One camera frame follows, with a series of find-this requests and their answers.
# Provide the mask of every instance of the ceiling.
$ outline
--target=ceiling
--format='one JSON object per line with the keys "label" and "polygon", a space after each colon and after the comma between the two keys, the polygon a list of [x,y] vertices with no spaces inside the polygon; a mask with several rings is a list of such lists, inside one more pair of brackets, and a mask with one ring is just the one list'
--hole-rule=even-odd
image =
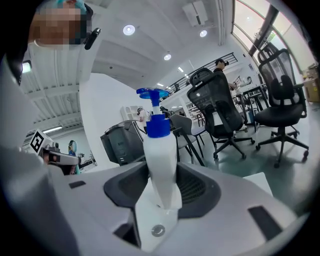
{"label": "ceiling", "polygon": [[[196,52],[196,47],[217,46],[218,1],[203,0],[208,21],[192,27],[182,9],[192,0],[86,0],[94,11],[93,28],[101,28],[91,50],[28,46],[24,60],[31,61],[32,71],[22,74],[20,87],[38,108],[28,136],[37,128],[83,126],[79,82],[89,79],[91,72],[111,76],[133,89],[154,87],[184,63],[190,52]],[[123,34],[128,24],[135,26],[131,36]],[[203,29],[208,35],[201,38]],[[169,61],[164,60],[167,53],[172,55]]]}
{"label": "ceiling", "polygon": [[[106,25],[108,33],[98,49],[93,73],[106,74],[134,89],[153,87],[158,82],[153,79],[154,73],[164,76],[166,67],[175,65],[177,68],[183,62],[178,58],[183,49],[198,42],[214,42],[215,0],[203,1],[208,21],[197,27],[191,26],[183,11],[183,6],[192,2],[190,0],[118,1],[121,2],[120,9],[116,9],[113,3],[108,6],[116,15]],[[99,5],[102,1],[87,2]],[[123,33],[123,27],[128,24],[136,28],[131,36]],[[199,33],[204,28],[208,30],[208,36],[201,38]],[[164,60],[167,53],[172,55],[169,61]]]}

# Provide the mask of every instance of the white wall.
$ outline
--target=white wall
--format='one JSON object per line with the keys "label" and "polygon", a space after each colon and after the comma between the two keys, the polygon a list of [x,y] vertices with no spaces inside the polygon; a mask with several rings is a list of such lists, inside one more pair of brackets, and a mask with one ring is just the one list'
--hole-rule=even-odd
{"label": "white wall", "polygon": [[100,170],[119,166],[110,162],[100,137],[123,121],[122,106],[143,106],[151,110],[151,101],[141,99],[129,86],[105,74],[92,73],[79,86],[82,122],[92,154]]}
{"label": "white wall", "polygon": [[69,133],[67,135],[62,135],[54,139],[55,142],[59,143],[60,152],[63,154],[68,154],[68,145],[70,141],[77,142],[77,150],[76,153],[83,153],[84,159],[90,159],[90,146],[87,140],[87,136],[85,130],[79,130],[73,133]]}

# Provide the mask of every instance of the cardboard box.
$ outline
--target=cardboard box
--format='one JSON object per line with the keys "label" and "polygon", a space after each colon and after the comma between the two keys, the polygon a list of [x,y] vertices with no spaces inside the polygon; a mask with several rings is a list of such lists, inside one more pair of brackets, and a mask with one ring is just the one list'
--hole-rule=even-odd
{"label": "cardboard box", "polygon": [[308,102],[320,102],[319,78],[306,80],[304,82],[306,100]]}
{"label": "cardboard box", "polygon": [[305,73],[307,78],[311,78],[311,79],[319,78],[317,67],[310,68],[306,70]]}

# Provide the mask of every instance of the floor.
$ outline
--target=floor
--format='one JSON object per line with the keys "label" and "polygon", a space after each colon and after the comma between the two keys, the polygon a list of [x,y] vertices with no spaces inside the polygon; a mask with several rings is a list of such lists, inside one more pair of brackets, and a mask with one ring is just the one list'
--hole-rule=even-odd
{"label": "floor", "polygon": [[[210,169],[239,177],[263,172],[273,196],[300,216],[308,211],[309,202],[320,186],[320,104],[310,103],[307,107],[307,117],[300,119],[294,127],[300,131],[297,139],[309,145],[309,156],[305,162],[302,161],[305,149],[286,142],[280,167],[276,169],[274,163],[281,143],[262,145],[260,151],[256,151],[255,145],[250,141],[238,142],[246,154],[245,160],[241,159],[241,154],[234,147],[228,146],[218,154],[218,161],[215,161],[214,145],[209,134],[205,133],[202,136],[205,145],[200,142],[204,164]],[[276,128],[261,126],[255,133],[254,128],[249,126],[248,133],[241,131],[236,136],[237,138],[251,136],[257,144],[270,138],[271,131],[276,130]],[[291,127],[286,129],[286,132],[291,131],[293,131]],[[193,145],[199,152],[197,142]],[[181,162],[192,162],[186,149],[180,149],[179,152]],[[195,157],[193,162],[199,165]]]}

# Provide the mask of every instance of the mesh chair back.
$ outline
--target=mesh chair back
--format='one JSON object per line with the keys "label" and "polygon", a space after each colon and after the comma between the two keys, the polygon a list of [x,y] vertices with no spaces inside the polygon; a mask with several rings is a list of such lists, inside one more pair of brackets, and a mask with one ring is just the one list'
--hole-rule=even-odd
{"label": "mesh chair back", "polygon": [[276,50],[269,43],[260,51],[258,58],[270,105],[277,107],[298,103],[299,96],[294,90],[296,80],[288,50]]}
{"label": "mesh chair back", "polygon": [[210,75],[202,78],[198,85],[192,87],[187,92],[187,96],[204,115],[205,129],[208,132],[215,134],[214,112],[223,116],[232,131],[242,126],[243,119],[236,109],[224,73],[211,72]]}

